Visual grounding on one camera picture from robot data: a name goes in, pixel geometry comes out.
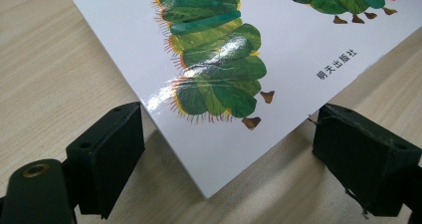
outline white book cover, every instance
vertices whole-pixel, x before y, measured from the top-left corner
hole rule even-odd
[[[422,0],[75,3],[205,197],[422,24]]]

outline caterpillar illustration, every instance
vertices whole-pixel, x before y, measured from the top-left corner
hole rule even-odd
[[[173,84],[173,109],[190,121],[241,118],[249,129],[261,121],[248,117],[256,108],[260,93],[270,104],[274,91],[261,91],[258,81],[267,72],[259,58],[261,35],[254,26],[243,23],[241,0],[153,0],[157,21],[167,30],[166,51],[174,53],[174,62],[182,69]],[[352,14],[353,23],[364,23],[358,17],[376,17],[368,8],[383,9],[387,15],[395,10],[385,8],[385,0],[293,0],[309,4],[321,13],[334,15],[333,22],[345,24],[338,15]]]

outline wood grain surface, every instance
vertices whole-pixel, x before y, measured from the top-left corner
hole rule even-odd
[[[17,168],[63,161],[71,141],[134,101],[73,0],[0,0],[0,196]],[[331,102],[422,146],[422,29]],[[145,112],[142,120],[146,151],[109,219],[78,214],[79,223],[406,223],[410,215],[404,206],[397,218],[366,220],[312,155],[308,121],[205,200]]]

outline wooden table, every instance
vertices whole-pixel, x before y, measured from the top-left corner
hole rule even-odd
[[[9,176],[65,147],[113,107],[137,101],[72,0],[0,0],[0,196]],[[422,146],[422,29],[338,94],[362,113]],[[302,123],[205,200],[145,114],[146,151],[107,222],[406,223],[368,221],[311,153],[315,128]]]

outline brown caterpillar foot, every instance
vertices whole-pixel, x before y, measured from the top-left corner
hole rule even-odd
[[[352,23],[361,23],[364,24],[362,19],[360,19],[356,14],[353,14],[353,19],[351,20]]]
[[[244,117],[242,119],[242,123],[244,123],[245,126],[250,130],[254,130],[254,128],[258,126],[260,121],[261,121],[260,117],[251,117],[251,118]]]
[[[334,16],[334,21],[332,21],[335,24],[347,24],[347,21],[342,20],[337,15]]]
[[[375,13],[364,13],[365,14],[365,16],[366,16],[366,18],[368,18],[368,19],[374,19],[374,18],[376,18],[376,14]]]
[[[382,10],[384,10],[385,14],[387,14],[388,16],[397,12],[397,10],[389,9],[389,8],[386,8],[386,7],[383,7]]]
[[[274,91],[265,93],[260,92],[261,96],[263,96],[265,103],[270,104],[273,101]]]

